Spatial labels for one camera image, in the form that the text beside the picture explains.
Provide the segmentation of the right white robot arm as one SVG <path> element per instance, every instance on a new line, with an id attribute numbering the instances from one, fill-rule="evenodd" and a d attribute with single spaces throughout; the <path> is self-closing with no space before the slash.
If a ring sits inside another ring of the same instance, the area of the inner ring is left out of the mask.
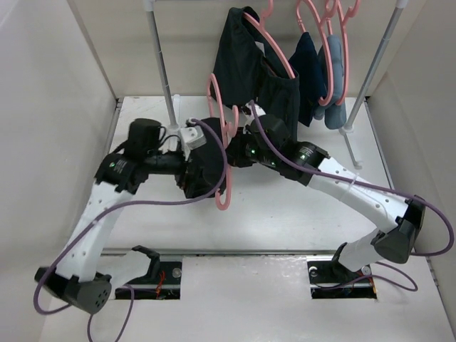
<path id="1" fill-rule="evenodd" d="M 294 141 L 285 124 L 272 115 L 238 128 L 227 156 L 234 167 L 259 163 L 286 179 L 324 192 L 354 209 L 375 225 L 355 242 L 345 242 L 329 263 L 331 276 L 344 281 L 367 264 L 381 260 L 408 261 L 423 224 L 425 207 L 416 200 L 355 185 L 356 175 L 324 149 Z"/>

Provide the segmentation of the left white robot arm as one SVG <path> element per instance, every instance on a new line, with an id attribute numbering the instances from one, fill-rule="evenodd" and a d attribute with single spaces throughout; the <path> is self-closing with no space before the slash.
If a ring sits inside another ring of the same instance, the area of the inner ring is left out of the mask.
<path id="1" fill-rule="evenodd" d="M 165 128 L 139 118 L 131 122 L 128 138 L 101 162 L 88 203 L 62 255 L 52 266 L 40 267 L 35 280 L 48 293 L 88 314 L 98 313 L 111 292 L 133 279 L 150 283 L 159 276 L 160 255 L 147 247 L 133 247 L 104 271 L 98 260 L 121 213 L 150 175 L 177 175 L 182 152 L 160 151 Z"/>

